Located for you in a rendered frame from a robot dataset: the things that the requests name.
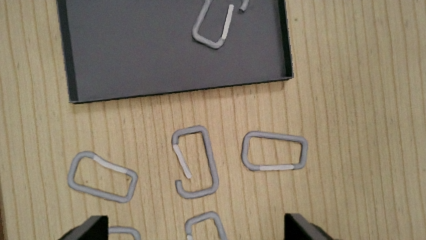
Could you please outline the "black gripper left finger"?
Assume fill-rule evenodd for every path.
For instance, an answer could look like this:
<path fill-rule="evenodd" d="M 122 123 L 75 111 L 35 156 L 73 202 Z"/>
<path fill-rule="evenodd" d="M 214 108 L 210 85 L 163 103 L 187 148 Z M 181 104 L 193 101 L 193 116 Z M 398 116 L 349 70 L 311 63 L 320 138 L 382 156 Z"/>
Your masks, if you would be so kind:
<path fill-rule="evenodd" d="M 58 240 L 109 240 L 109 220 L 107 215 L 91 215 L 77 227 L 67 231 Z"/>

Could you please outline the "grey tray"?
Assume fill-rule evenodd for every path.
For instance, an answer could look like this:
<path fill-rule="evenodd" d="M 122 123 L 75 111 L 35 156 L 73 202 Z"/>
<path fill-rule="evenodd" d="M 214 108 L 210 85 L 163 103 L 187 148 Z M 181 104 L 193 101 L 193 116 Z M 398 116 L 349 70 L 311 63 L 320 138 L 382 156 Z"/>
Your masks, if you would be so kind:
<path fill-rule="evenodd" d="M 294 78 L 286 0 L 56 0 L 69 103 L 190 92 Z"/>

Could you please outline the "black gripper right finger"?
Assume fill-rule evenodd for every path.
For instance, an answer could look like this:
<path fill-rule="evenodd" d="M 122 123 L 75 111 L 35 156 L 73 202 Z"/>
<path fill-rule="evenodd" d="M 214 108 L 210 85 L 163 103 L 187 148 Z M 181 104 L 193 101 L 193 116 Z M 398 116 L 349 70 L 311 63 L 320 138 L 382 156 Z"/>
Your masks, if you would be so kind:
<path fill-rule="evenodd" d="M 312 224 L 312 225 L 311 225 Z M 300 213 L 284 216 L 284 240 L 341 240 L 333 239 L 321 227 L 309 223 Z"/>

